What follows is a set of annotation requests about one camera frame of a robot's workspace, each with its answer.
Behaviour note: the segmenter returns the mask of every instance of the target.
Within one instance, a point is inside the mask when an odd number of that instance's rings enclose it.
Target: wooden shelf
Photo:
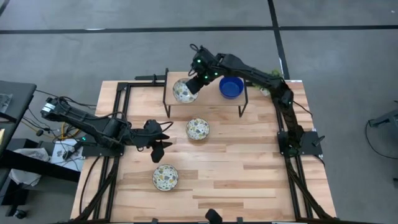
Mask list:
[[[220,93],[218,85],[221,78],[217,78],[208,86],[204,86],[199,92],[198,98],[192,103],[180,103],[173,95],[173,86],[176,81],[188,77],[188,72],[169,72],[166,75],[167,84],[165,92],[165,103],[167,106],[244,106],[246,102],[246,93],[242,92],[237,98],[229,100]]]

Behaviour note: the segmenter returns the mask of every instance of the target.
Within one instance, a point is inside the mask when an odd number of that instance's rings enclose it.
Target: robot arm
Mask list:
[[[203,86],[210,84],[220,76],[240,77],[267,88],[271,93],[272,100],[277,103],[280,112],[282,112],[287,125],[287,145],[290,147],[287,154],[290,157],[296,156],[302,145],[304,130],[298,124],[293,110],[293,91],[283,78],[250,67],[232,54],[217,54],[214,56],[202,46],[198,49],[195,45],[191,45],[191,48],[197,53],[193,57],[190,72],[190,75],[195,76],[187,82],[188,89],[195,94]]]
[[[152,147],[152,161],[159,162],[164,155],[164,148],[171,145],[162,142],[169,137],[163,134],[162,127],[156,120],[146,121],[144,128],[131,128],[131,123],[126,118],[97,117],[83,110],[72,107],[64,98],[47,98],[47,103],[41,110],[41,115],[49,121],[66,122],[86,134],[94,137],[95,142],[101,147],[136,146],[137,148]]]

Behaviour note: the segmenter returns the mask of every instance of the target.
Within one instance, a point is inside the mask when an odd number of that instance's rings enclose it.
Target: green plant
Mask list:
[[[283,75],[278,69],[274,69],[273,71],[271,71],[271,74],[270,74],[270,75],[272,75],[272,76],[274,76],[274,77],[281,77],[281,78],[284,77],[284,75]],[[259,85],[259,84],[257,84],[257,83],[253,83],[253,86],[254,86],[257,90],[260,90],[260,91],[266,89],[266,87],[264,87],[264,86],[262,86],[262,85]]]

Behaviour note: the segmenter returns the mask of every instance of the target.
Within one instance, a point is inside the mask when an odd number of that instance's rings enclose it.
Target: blue bowl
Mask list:
[[[224,77],[220,80],[220,92],[227,99],[235,99],[244,88],[243,81],[237,77]]]

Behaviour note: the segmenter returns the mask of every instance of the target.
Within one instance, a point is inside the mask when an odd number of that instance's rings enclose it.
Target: black desk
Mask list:
[[[19,169],[36,174],[48,175],[58,179],[78,182],[80,176],[78,171],[6,150],[12,135],[15,133],[18,124],[33,99],[35,89],[35,84],[0,81],[0,93],[12,94],[11,102],[5,114],[16,119],[15,123],[0,123],[0,128],[5,129],[2,144],[0,145],[0,167]],[[3,182],[4,179],[2,180],[2,177],[0,177],[0,187]]]
[[[18,124],[32,101],[35,89],[35,84],[0,81],[0,93],[12,94],[11,102],[8,105],[5,114],[16,119],[15,123],[0,123],[0,129],[5,129],[2,143],[0,145],[0,155],[4,150],[6,150],[12,135],[15,133]]]

